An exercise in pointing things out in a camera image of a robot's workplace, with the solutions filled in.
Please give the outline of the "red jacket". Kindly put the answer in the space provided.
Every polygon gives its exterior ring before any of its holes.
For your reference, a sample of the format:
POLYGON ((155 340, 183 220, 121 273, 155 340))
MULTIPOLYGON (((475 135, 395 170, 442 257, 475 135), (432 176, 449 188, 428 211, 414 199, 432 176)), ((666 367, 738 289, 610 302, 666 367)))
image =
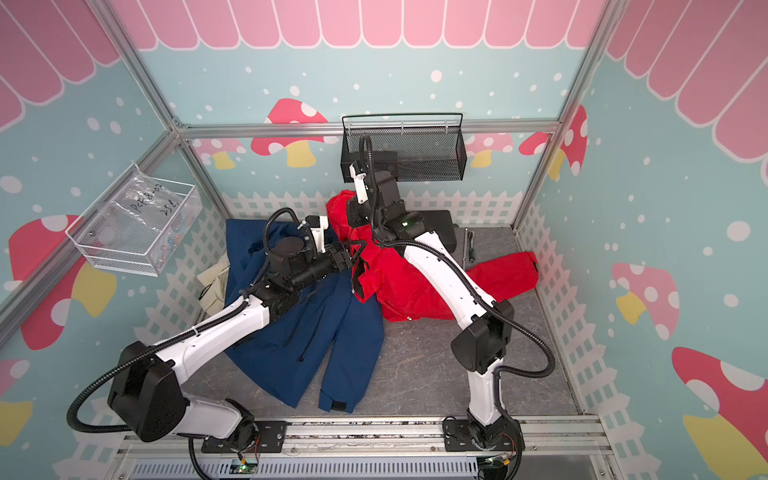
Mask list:
MULTIPOLYGON (((366 242, 362 259, 352 273, 355 296, 361 302, 375 297, 382 314, 390 322, 431 318, 452 320, 453 312, 441 296, 450 290, 455 300, 471 298, 456 273, 443 261, 420 248, 408 247, 408 253, 426 257, 427 273, 423 274, 393 248, 382 248, 373 242, 371 227, 353 228, 347 217, 347 203, 355 202, 354 192, 345 190, 326 204, 331 228, 341 241, 366 242)), ((514 298, 536 287, 539 274, 536 257, 531 252, 510 254, 481 263, 467 275, 484 292, 500 302, 514 298)))

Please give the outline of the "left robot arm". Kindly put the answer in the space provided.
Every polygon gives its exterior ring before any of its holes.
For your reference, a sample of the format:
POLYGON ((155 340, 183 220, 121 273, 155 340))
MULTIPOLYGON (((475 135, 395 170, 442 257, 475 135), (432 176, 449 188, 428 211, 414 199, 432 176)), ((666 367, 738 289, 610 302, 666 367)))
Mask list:
POLYGON ((356 261, 341 242, 317 246, 313 240, 285 237, 265 253, 253 283, 230 306, 168 341, 136 342, 120 357, 108 406, 144 442, 169 434, 210 439, 233 452, 259 438, 253 415, 232 399, 212 400, 182 390, 204 364, 245 337, 284 316, 302 291, 356 261))

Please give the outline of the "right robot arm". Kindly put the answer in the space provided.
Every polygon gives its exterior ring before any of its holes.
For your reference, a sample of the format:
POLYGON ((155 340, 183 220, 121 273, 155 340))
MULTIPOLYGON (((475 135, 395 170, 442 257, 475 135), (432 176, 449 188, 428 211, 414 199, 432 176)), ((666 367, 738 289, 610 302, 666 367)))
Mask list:
POLYGON ((511 302, 495 299, 461 268, 422 213, 407 210, 389 172, 352 169, 350 176, 355 190, 342 193, 328 208, 340 236, 366 244, 353 249, 361 256, 353 275, 356 294, 362 300, 375 297, 390 320, 455 320, 461 330, 451 350, 469 384, 466 430, 481 449, 509 441, 521 453, 521 427, 504 407, 501 375, 548 376, 554 367, 551 350, 543 350, 546 364, 540 370, 506 366, 513 332, 543 344, 514 321, 511 302))

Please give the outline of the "navy blue jacket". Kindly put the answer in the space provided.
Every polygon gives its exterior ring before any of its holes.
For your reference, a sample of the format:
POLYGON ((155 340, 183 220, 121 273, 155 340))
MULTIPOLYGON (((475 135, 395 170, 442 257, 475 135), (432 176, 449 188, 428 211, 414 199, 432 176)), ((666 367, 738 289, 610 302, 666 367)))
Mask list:
POLYGON ((304 289, 288 313, 226 354, 290 407, 324 366, 319 408, 351 413, 366 393, 384 338, 380 304, 375 298, 360 302, 352 293, 351 272, 344 271, 304 289))

